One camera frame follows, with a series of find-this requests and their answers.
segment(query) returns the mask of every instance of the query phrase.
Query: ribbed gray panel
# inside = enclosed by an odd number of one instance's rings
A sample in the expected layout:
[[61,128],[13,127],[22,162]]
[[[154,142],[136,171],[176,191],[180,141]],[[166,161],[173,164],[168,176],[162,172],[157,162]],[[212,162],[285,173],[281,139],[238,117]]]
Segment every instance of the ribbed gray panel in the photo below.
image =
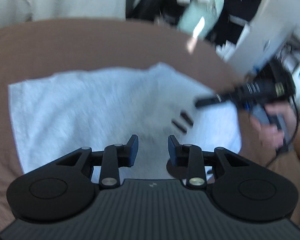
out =
[[202,191],[178,180],[125,180],[102,191],[77,217],[50,225],[16,220],[4,240],[300,240],[289,220],[270,224],[236,221],[218,211]]

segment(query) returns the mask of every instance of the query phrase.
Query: round table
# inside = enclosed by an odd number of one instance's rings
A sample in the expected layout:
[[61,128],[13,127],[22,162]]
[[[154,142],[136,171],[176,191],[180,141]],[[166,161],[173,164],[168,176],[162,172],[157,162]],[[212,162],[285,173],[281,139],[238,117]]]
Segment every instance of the round table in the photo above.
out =
[[[157,62],[165,62],[216,91],[243,81],[210,44],[198,41],[189,52],[189,39],[166,27],[111,20],[50,20],[0,29],[0,230],[14,219],[6,189],[22,174],[10,125],[8,84],[61,71],[148,68]],[[265,163],[246,112],[239,113],[239,122],[241,155]]]

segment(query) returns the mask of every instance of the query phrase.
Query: white towel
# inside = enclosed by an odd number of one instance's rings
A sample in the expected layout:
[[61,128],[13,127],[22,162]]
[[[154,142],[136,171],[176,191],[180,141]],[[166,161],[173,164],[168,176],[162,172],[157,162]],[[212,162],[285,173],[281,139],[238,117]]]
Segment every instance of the white towel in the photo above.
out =
[[[18,157],[24,173],[80,147],[93,151],[125,144],[139,136],[132,168],[119,169],[120,180],[170,179],[168,136],[202,150],[222,146],[241,148],[237,111],[231,103],[194,107],[197,96],[212,91],[170,66],[159,63],[149,70],[107,68],[57,73],[9,86],[10,117]],[[186,136],[171,124],[186,110],[194,120]],[[92,181],[98,182],[95,167]]]

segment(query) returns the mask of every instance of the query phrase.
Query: silver screw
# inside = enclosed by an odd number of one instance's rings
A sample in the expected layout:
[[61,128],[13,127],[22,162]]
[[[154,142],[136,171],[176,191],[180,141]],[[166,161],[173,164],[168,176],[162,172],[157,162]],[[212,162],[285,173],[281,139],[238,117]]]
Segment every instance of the silver screw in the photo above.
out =
[[117,183],[115,178],[104,178],[101,183],[105,186],[113,186]]
[[202,186],[204,184],[204,179],[202,178],[191,178],[189,179],[189,183],[193,186]]

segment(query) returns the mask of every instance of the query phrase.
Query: mint green object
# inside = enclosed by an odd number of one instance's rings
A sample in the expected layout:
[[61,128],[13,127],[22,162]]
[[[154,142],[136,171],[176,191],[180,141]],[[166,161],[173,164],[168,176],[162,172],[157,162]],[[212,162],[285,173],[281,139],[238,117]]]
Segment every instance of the mint green object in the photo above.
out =
[[205,24],[198,35],[198,39],[203,40],[217,23],[224,2],[225,0],[210,0],[209,3],[198,3],[197,0],[192,0],[181,17],[177,28],[192,36],[194,28],[203,17]]

